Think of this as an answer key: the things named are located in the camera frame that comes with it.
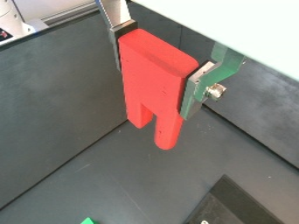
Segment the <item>gray surface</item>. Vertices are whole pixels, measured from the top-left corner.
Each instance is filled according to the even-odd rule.
[[[213,45],[213,40],[183,28],[182,50],[199,62],[212,58]],[[249,59],[222,84],[229,88],[225,97],[206,104],[299,167],[299,82]]]
[[[182,40],[182,26],[137,3],[131,3],[129,9],[133,19],[139,24],[139,28],[151,32],[173,46],[179,47]]]
[[[159,150],[151,123],[127,122],[0,213],[0,223],[179,224],[226,173],[288,224],[299,220],[299,173],[203,110],[178,146]]]
[[[126,106],[99,16],[3,50],[0,67],[2,207],[126,120]]]

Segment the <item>red block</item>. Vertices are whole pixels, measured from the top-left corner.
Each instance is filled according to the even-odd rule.
[[[155,143],[170,150],[183,125],[181,103],[186,77],[198,61],[142,29],[119,39],[119,53],[130,122],[143,128],[157,115]]]

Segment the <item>screw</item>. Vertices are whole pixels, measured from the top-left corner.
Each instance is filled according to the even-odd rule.
[[[248,63],[248,61],[249,61],[249,58],[246,57],[242,64],[245,65]]]
[[[220,83],[214,84],[206,89],[206,95],[217,102],[224,96],[228,88],[224,87]]]

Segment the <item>metal bracket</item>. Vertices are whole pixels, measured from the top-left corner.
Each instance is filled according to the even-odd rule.
[[[131,19],[126,0],[97,0],[97,3],[109,27],[110,41],[115,50],[117,68],[122,71],[118,39],[138,28],[138,23]]]
[[[218,82],[240,71],[246,59],[244,54],[236,52],[221,43],[216,43],[212,57],[218,63],[206,63],[186,83],[181,111],[185,120],[191,118],[209,97],[216,101],[221,99],[228,89]]]

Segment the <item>black object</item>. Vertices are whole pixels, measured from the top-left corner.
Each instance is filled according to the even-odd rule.
[[[212,188],[186,224],[282,224],[226,175]]]

